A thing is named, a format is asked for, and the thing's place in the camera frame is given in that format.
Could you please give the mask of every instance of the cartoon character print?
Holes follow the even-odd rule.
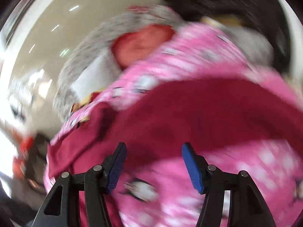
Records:
[[[142,202],[152,202],[158,196],[154,186],[139,178],[133,178],[130,182],[126,182],[124,188],[126,191],[121,194],[128,194]]]
[[[122,96],[123,91],[124,91],[124,88],[123,88],[123,87],[116,87],[116,88],[113,88],[113,98]]]
[[[158,80],[154,75],[143,74],[134,83],[134,92],[146,93],[158,85]]]
[[[173,56],[178,56],[178,55],[184,55],[185,54],[184,51],[181,51],[180,49],[176,49],[176,48],[173,48],[173,47],[164,48],[162,53],[163,54],[168,54],[168,55],[173,55]]]
[[[206,62],[216,62],[220,59],[218,54],[212,50],[192,49],[192,52],[193,53],[191,55],[191,60],[195,59],[195,62],[201,63],[201,60],[206,61]]]

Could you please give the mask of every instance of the blue gripper pad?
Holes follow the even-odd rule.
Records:
[[[182,146],[182,157],[186,165],[192,185],[201,194],[204,188],[202,183],[202,175],[194,160],[194,154],[192,154],[187,144],[183,144]]]
[[[123,169],[124,161],[126,159],[126,154],[126,145],[124,143],[119,144],[112,158],[112,168],[109,172],[109,179],[106,187],[108,193],[110,193],[117,186],[119,177]]]

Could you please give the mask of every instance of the clothing pile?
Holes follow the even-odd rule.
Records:
[[[208,17],[202,21],[214,24]],[[53,107],[62,122],[70,117],[74,104],[78,106],[92,92],[108,87],[122,70],[170,40],[185,24],[171,8],[160,5],[132,6],[102,22],[79,44],[60,72]],[[273,50],[266,37],[240,23],[226,24],[215,23],[249,62],[272,64]]]
[[[251,53],[223,31],[190,23],[146,47],[144,37],[117,40],[114,55],[127,68],[51,141],[47,190],[61,172],[85,172],[124,142],[124,171],[106,199],[113,226],[195,226],[203,197],[181,158],[182,144],[190,142],[221,170],[248,171],[277,226],[292,225],[303,208],[302,101],[265,66],[270,60],[249,61]],[[126,51],[124,41],[131,42]],[[267,49],[260,59],[270,59]],[[225,196],[221,226],[227,225]],[[80,214],[87,226],[82,193]]]

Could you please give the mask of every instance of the pink fabric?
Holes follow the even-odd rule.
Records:
[[[240,50],[220,30],[208,25],[191,24],[181,29],[171,41],[164,43],[147,59],[138,61],[126,69],[120,78],[99,94],[92,103],[75,112],[64,123],[61,131],[51,141],[51,145],[69,132],[83,116],[89,115],[99,102],[108,102],[116,110],[124,110],[160,83],[207,77],[249,79],[280,96],[286,102],[299,106],[295,94],[277,72],[270,68],[250,66]],[[264,162],[260,157],[260,151],[266,149],[274,156],[269,162]],[[300,169],[301,161],[290,150],[287,143],[275,141],[241,144],[238,149],[232,151],[228,149],[213,151],[212,154],[206,155],[206,159],[224,171],[237,173],[245,169],[251,173],[265,196],[278,226],[284,227],[293,223],[299,214],[299,209],[302,209],[301,202],[290,204],[295,186],[294,175],[303,179],[303,174]],[[156,224],[195,226],[196,208],[202,203],[202,199],[194,191],[184,169],[184,163],[179,158],[159,161],[150,167],[129,172],[132,177],[150,182],[156,188],[157,200],[148,204],[129,195],[120,194],[121,191],[125,191],[123,184],[129,180],[129,175],[123,174],[113,196],[122,213],[125,226],[156,226]],[[47,166],[44,183],[49,191],[55,180],[48,177],[48,171]],[[275,202],[278,196],[281,204]]]
[[[99,102],[117,111],[127,109],[147,91],[163,82],[203,77],[244,78],[298,106],[296,95],[272,68],[252,67],[240,50],[217,28],[192,23],[182,28],[145,60],[126,69],[95,100],[75,112],[51,141],[53,145]]]
[[[291,226],[303,209],[303,201],[294,197],[296,182],[303,184],[302,161],[286,141],[252,141],[232,149],[203,154],[209,164],[223,171],[249,172],[261,191],[277,227]],[[153,198],[139,201],[125,189],[134,178],[152,187],[141,187],[142,195]],[[113,197],[125,226],[195,226],[204,195],[193,188],[182,158],[158,161],[121,175]],[[225,193],[224,217],[227,226],[229,193]]]

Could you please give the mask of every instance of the white polka dot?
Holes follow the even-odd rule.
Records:
[[[125,214],[123,214],[122,212],[119,212],[120,218],[124,221],[127,220],[127,216]]]
[[[181,221],[178,218],[167,218],[165,221],[173,227],[178,227],[181,225]]]
[[[275,156],[268,149],[264,149],[262,152],[260,152],[259,157],[266,165],[269,165],[275,161]]]
[[[285,173],[282,170],[273,170],[272,171],[275,176],[277,176],[280,180],[285,178]]]
[[[187,39],[190,39],[190,38],[196,37],[197,35],[194,34],[194,33],[191,33],[191,32],[186,32],[186,33],[184,33],[183,36],[184,36],[185,38],[187,38]]]
[[[146,212],[141,212],[138,218],[139,222],[146,226],[151,226],[153,224],[153,217]]]
[[[188,71],[190,71],[190,69],[191,69],[189,63],[187,63],[183,60],[177,59],[177,58],[169,58],[168,63],[173,65],[173,66],[177,66],[177,67],[180,67],[180,68],[188,70]]]
[[[179,55],[181,53],[181,51],[173,49],[173,48],[166,48],[163,50],[163,53],[170,54],[170,55]]]
[[[162,211],[168,215],[172,215],[172,208],[167,205],[162,205]]]
[[[178,199],[178,202],[180,202],[182,205],[193,205],[199,202],[198,199],[192,198],[192,197],[182,197]]]
[[[276,153],[278,153],[280,150],[279,146],[275,142],[271,143],[271,147]]]
[[[267,180],[264,182],[264,184],[270,190],[275,189],[277,187],[276,183],[273,180],[271,180],[270,178],[267,178]]]
[[[153,68],[153,69],[151,69],[151,72],[153,72],[155,74],[163,74],[165,71],[162,68]]]
[[[264,168],[261,166],[256,166],[251,171],[251,174],[253,177],[255,177],[257,180],[264,182],[264,180],[268,177],[268,174]]]
[[[294,168],[294,160],[291,155],[283,158],[283,166],[286,170],[292,170]]]
[[[130,223],[129,223],[129,227],[140,227],[140,225],[138,225],[138,224],[135,223],[135,222],[130,222]]]
[[[184,209],[184,212],[188,213],[189,215],[193,216],[194,218],[198,218],[200,215],[198,210]]]

